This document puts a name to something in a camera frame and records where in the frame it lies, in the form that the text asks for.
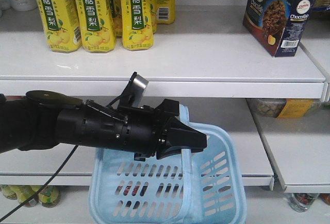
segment chocolate cookie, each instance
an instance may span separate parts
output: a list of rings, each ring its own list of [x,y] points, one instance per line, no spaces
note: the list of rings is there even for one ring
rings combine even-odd
[[[275,0],[267,7],[263,14],[263,34],[265,36],[274,35],[284,28],[285,23],[285,5],[281,0]]]

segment bottom shelf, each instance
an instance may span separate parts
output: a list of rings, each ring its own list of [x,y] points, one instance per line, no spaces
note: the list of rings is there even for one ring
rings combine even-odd
[[[94,221],[88,209],[88,189],[87,186],[61,186],[61,199],[55,207],[48,209],[40,203],[32,208],[21,207],[2,223],[92,224]],[[17,205],[17,200],[9,200],[0,192],[0,217]]]
[[[88,187],[65,186],[61,188],[62,197],[59,204],[47,209],[40,204],[32,208],[21,208],[3,223],[47,224],[94,223],[88,209]],[[292,224],[328,224],[330,206],[320,198],[305,213],[292,210],[288,204],[287,194],[279,184],[273,191],[265,191],[258,186],[245,187],[247,198],[247,219],[250,223],[292,223]],[[17,205],[17,201],[8,200],[0,193],[0,216],[2,217]]]

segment robotic arm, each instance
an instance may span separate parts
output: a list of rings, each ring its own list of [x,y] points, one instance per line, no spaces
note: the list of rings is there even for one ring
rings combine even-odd
[[[0,95],[0,153],[49,149],[59,143],[134,152],[134,159],[141,161],[178,154],[183,148],[203,151],[206,135],[176,118],[178,101],[137,107],[146,85],[133,73],[123,93],[105,107],[50,91],[29,91],[11,101]]]

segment basket slot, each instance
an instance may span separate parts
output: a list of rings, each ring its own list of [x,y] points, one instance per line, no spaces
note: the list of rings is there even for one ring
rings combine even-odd
[[[160,165],[159,168],[158,168],[158,172],[156,174],[156,178],[159,178],[160,177],[161,172],[163,171],[163,169],[164,169],[164,166],[163,165]]]
[[[128,176],[130,174],[130,172],[132,171],[134,166],[134,163],[130,163],[128,168],[125,170],[125,176]]]
[[[223,174],[224,172],[226,172],[226,168],[228,170],[228,163],[227,163],[226,159],[218,162],[217,164],[210,163],[210,165],[207,166],[205,168],[205,170],[201,173],[201,176],[209,177],[209,176],[215,175],[215,174]]]
[[[137,164],[137,166],[136,166],[136,168],[135,168],[135,170],[134,170],[134,172],[133,172],[133,176],[134,176],[134,177],[136,177],[136,176],[138,175],[138,173],[139,173],[140,170],[141,170],[141,167],[142,167],[141,163]]]
[[[142,207],[141,207],[141,211],[139,213],[139,216],[140,217],[143,217],[144,216],[145,211],[146,211],[147,208],[148,208],[148,202],[144,202],[143,205],[142,205]]]
[[[122,172],[124,171],[124,167],[126,165],[126,162],[122,162],[120,164],[120,167],[118,168],[118,171],[117,171],[117,175],[120,176],[122,174]]]
[[[171,173],[171,179],[175,179],[176,176],[179,176],[179,174],[177,175],[177,171],[178,171],[178,167],[177,166],[174,166],[173,167],[173,171]]]
[[[157,189],[156,197],[157,198],[183,198],[183,186],[180,187],[179,184],[168,183],[166,186],[161,183]]]
[[[213,202],[212,204],[210,204],[209,207],[212,207],[212,209],[210,210],[206,210],[205,211],[205,216],[210,216],[210,215],[214,215],[219,211],[226,211],[226,210],[230,210],[232,208],[235,207],[235,203],[233,201],[225,204],[225,205],[221,205],[219,206],[219,204],[217,202]]]
[[[124,180],[120,181],[120,184],[117,186],[115,190],[115,195],[140,195],[144,196],[147,188],[148,188],[148,182],[145,182],[144,185],[141,187],[141,182],[138,181],[135,185],[133,184],[133,181],[129,181],[127,184],[125,184]]]
[[[136,213],[138,211],[139,206],[140,206],[140,202],[139,201],[135,202],[135,204],[133,206],[133,209],[132,209],[132,211],[131,211],[131,213],[129,215],[130,217],[132,217],[132,218],[135,217],[135,215],[136,215]]]

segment barcode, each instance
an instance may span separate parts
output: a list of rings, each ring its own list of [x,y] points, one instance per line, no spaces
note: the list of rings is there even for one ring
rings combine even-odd
[[[169,21],[170,20],[170,8],[161,7],[157,10],[157,20]]]
[[[80,41],[80,39],[81,39],[81,34],[80,34],[79,27],[76,27],[73,32],[74,32],[74,41],[77,44],[78,41]]]
[[[293,48],[297,47],[299,40],[283,40],[281,48]]]

